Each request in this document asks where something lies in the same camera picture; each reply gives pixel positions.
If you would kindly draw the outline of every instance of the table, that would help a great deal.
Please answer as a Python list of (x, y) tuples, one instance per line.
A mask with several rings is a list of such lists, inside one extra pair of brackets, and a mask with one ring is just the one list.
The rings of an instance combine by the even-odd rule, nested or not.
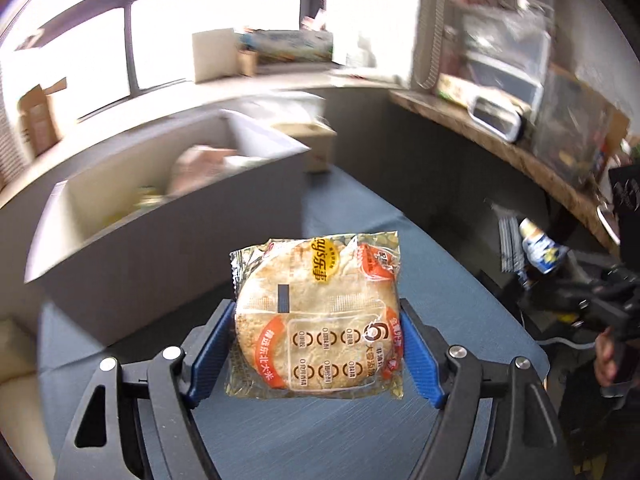
[(619, 247), (598, 217), (595, 197), (576, 190), (532, 153), (492, 135), (477, 124), (464, 108), (436, 96), (407, 90), (390, 90), (389, 95), (391, 101), (402, 108), (446, 126), (511, 164), (558, 200), (610, 253), (619, 253)]
[[(383, 230), (399, 232), (399, 293), (422, 320), (436, 326), (450, 344), (462, 344), (479, 358), (506, 363), (524, 355), (541, 377), (546, 375), (548, 361), (542, 349), (471, 274), (398, 209), (340, 170), (309, 178), (306, 236)], [(180, 344), (194, 325), (206, 322), (220, 299), (231, 294), (230, 284), (219, 287), (109, 349), (52, 304), (44, 306), (38, 366), (54, 456), (60, 454), (84, 388), (102, 358), (139, 361)], [(388, 394), (359, 400), (233, 399), (225, 395), (221, 380), (194, 410), (194, 420), (222, 478), (407, 478), (436, 411), (417, 395), (407, 371), (403, 377), (403, 400)], [(476, 476), (489, 414), (490, 404), (482, 400), (463, 479)], [(154, 478), (168, 478), (148, 400), (140, 401), (140, 417)]]

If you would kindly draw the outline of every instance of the human hand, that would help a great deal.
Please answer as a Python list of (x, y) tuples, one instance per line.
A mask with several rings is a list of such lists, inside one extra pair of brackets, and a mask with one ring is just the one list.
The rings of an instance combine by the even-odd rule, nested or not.
[(596, 338), (596, 360), (593, 363), (596, 379), (605, 388), (612, 385), (618, 373), (618, 367), (613, 361), (615, 345), (610, 334), (611, 327)]

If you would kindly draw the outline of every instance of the white cable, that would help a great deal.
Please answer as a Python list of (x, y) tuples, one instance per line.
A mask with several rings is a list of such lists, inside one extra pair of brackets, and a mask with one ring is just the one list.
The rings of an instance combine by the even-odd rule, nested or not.
[(553, 343), (562, 343), (563, 345), (567, 345), (573, 348), (574, 350), (591, 350), (596, 346), (596, 343), (583, 343), (583, 344), (574, 343), (573, 341), (570, 341), (569, 339), (565, 339), (564, 337), (552, 337), (550, 339), (536, 341), (536, 343), (538, 343), (540, 346), (548, 346), (548, 345), (552, 345)]

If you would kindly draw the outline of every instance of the gray box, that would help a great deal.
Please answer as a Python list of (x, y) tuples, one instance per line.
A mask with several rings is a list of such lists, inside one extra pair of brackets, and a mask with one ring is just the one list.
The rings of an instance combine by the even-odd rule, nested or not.
[[(228, 110), (155, 127), (152, 138), (56, 185), (27, 260), (25, 282), (105, 345), (228, 281), (231, 251), (302, 237), (305, 146)], [(139, 187), (166, 189), (194, 144), (268, 160), (103, 228)]]

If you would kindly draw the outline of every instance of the metal screw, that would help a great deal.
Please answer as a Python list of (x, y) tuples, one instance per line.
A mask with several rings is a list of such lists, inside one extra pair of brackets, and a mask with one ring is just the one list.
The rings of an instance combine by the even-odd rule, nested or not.
[(454, 359), (462, 359), (466, 357), (466, 348), (460, 345), (453, 345), (449, 348), (449, 355)]
[(173, 361), (180, 357), (182, 350), (179, 346), (168, 346), (164, 350), (162, 350), (162, 357), (164, 357), (167, 361)]
[(531, 368), (531, 361), (526, 357), (516, 357), (516, 366), (520, 370), (529, 370), (529, 368)]
[(113, 357), (105, 357), (102, 361), (100, 361), (100, 370), (103, 372), (110, 372), (116, 367), (118, 362)]

